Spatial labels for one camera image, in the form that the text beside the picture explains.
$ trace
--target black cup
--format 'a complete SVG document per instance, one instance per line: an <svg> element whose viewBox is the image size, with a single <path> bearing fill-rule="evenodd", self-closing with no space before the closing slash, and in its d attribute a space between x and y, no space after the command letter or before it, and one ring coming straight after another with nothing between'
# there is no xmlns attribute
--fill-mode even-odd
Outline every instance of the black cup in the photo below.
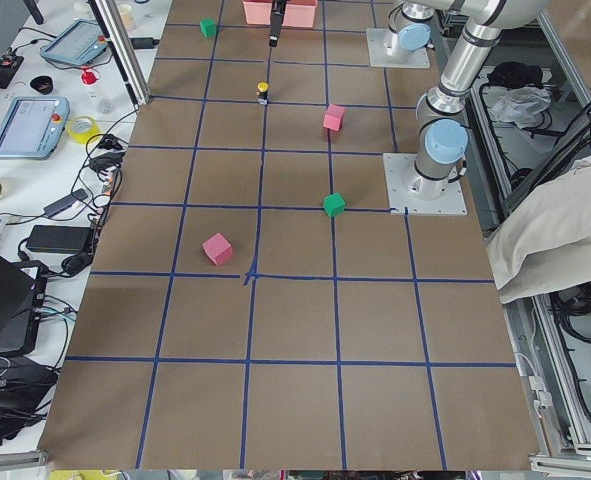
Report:
<svg viewBox="0 0 591 480"><path fill-rule="evenodd" d="M31 87L42 95L47 95L53 91L53 79L48 75L40 75L31 80Z"/></svg>

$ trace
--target cube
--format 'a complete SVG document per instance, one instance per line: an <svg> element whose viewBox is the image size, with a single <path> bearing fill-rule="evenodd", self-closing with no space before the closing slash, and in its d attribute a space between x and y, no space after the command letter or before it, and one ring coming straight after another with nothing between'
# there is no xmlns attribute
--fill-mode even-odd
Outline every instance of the cube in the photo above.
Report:
<svg viewBox="0 0 591 480"><path fill-rule="evenodd" d="M331 103L324 115L324 127L339 132L340 128L342 128L342 120L344 119L345 113L346 108Z"/></svg>
<svg viewBox="0 0 591 480"><path fill-rule="evenodd" d="M233 246L226 240L221 233L216 233L211 238L202 243L204 252L218 267L230 260L233 256Z"/></svg>
<svg viewBox="0 0 591 480"><path fill-rule="evenodd" d="M217 33L217 25L212 18L204 18L199 22L199 28L206 38L214 37Z"/></svg>
<svg viewBox="0 0 591 480"><path fill-rule="evenodd" d="M331 218L342 213L345 208L346 202L339 193L333 193L324 199L324 210Z"/></svg>

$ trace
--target green cube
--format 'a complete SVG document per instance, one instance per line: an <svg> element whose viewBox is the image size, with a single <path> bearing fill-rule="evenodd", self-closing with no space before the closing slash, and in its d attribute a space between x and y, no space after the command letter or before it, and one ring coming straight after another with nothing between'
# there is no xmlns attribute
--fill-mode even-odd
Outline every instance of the green cube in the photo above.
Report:
<svg viewBox="0 0 591 480"><path fill-rule="evenodd" d="M345 208L346 202L339 193L333 193L324 199L324 210L331 218L342 213Z"/></svg>
<svg viewBox="0 0 591 480"><path fill-rule="evenodd" d="M199 22L199 28L202 29L202 33L206 38L214 37L217 33L217 25L212 18L204 18Z"/></svg>

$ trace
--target bottle with red cap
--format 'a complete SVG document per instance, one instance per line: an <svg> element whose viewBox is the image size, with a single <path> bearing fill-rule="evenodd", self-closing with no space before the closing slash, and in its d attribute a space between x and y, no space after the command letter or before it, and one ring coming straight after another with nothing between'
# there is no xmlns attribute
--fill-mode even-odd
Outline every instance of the bottle with red cap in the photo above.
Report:
<svg viewBox="0 0 591 480"><path fill-rule="evenodd" d="M99 113L110 113L113 111L113 104L108 100L100 87L99 77L91 67L82 67L82 83L86 87L88 97Z"/></svg>

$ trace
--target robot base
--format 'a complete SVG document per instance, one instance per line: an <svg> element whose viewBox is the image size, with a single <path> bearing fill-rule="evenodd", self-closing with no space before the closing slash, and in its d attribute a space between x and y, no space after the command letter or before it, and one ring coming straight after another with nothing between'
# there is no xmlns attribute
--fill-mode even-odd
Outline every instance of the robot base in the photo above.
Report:
<svg viewBox="0 0 591 480"><path fill-rule="evenodd" d="M402 180L404 172L415 161L414 153L385 153L384 171L391 213L403 215L466 215L466 203L459 182L447 183L444 194L435 200L417 197Z"/></svg>
<svg viewBox="0 0 591 480"><path fill-rule="evenodd" d="M385 46L387 34L388 30L384 28L366 29L371 67L430 68L426 48L417 49L412 53L399 49L397 55L388 55Z"/></svg>

